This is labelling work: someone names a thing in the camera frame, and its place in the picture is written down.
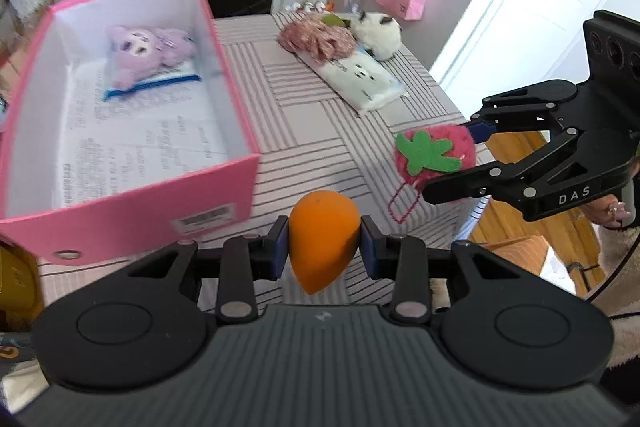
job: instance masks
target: orange makeup sponge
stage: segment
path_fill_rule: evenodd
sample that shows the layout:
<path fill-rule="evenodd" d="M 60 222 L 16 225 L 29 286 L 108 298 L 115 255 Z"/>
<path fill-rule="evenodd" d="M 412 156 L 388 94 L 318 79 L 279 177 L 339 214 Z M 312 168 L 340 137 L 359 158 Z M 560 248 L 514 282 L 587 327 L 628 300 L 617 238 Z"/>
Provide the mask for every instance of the orange makeup sponge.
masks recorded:
<path fill-rule="evenodd" d="M 289 259 L 309 295 L 329 286 L 358 248 L 360 213 L 346 196 L 318 190 L 302 198 L 289 216 Z"/>

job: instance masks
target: purple plush toy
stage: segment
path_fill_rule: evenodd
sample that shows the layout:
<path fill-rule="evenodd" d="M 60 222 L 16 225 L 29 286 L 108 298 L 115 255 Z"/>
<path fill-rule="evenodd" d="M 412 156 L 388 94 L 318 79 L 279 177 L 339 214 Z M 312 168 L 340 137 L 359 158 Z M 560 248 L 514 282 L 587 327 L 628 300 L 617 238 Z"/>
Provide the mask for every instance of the purple plush toy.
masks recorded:
<path fill-rule="evenodd" d="M 193 41 L 181 30 L 112 26 L 108 34 L 115 49 L 114 89 L 130 89 L 162 67 L 173 68 L 195 53 Z"/>
<path fill-rule="evenodd" d="M 187 58 L 193 57 L 196 52 L 196 46 L 187 32 L 182 30 L 155 30 L 154 33 L 160 39 L 162 64 L 167 68 L 177 66 Z"/>

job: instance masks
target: person's hand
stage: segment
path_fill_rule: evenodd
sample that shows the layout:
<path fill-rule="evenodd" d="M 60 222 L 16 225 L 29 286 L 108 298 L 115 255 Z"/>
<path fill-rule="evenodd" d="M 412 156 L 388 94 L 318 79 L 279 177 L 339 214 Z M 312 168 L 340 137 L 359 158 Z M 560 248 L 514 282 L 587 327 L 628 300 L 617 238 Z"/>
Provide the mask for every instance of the person's hand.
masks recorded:
<path fill-rule="evenodd" d="M 634 177 L 638 174 L 639 170 L 640 163 L 636 162 Z M 619 229 L 622 226 L 620 220 L 631 216 L 631 214 L 625 210 L 625 203 L 618 201 L 618 198 L 612 194 L 604 196 L 599 200 L 591 201 L 591 203 L 584 204 L 580 207 L 580 210 L 590 221 L 596 225 L 603 225 L 608 229 Z"/>

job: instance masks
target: yellow object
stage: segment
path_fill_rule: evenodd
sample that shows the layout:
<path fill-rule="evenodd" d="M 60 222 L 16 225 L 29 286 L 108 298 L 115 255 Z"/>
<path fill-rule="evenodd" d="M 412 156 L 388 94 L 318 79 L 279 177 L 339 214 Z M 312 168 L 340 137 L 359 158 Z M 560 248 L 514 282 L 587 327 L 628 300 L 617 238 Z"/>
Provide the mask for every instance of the yellow object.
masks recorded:
<path fill-rule="evenodd" d="M 309 295 L 329 286 L 358 248 L 360 213 L 346 196 L 318 190 L 302 198 L 289 216 L 289 258 Z"/>
<path fill-rule="evenodd" d="M 29 266 L 0 247 L 0 310 L 27 311 L 36 300 L 36 287 Z"/>

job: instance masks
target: plastic bag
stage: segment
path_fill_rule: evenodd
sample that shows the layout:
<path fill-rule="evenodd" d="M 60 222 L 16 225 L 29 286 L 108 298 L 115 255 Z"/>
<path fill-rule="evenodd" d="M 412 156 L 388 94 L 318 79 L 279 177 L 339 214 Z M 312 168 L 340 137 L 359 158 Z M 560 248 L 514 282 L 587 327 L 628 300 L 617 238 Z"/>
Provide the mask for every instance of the plastic bag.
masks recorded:
<path fill-rule="evenodd" d="M 104 99 L 140 89 L 200 80 L 193 65 L 196 48 L 181 30 L 112 26 Z"/>

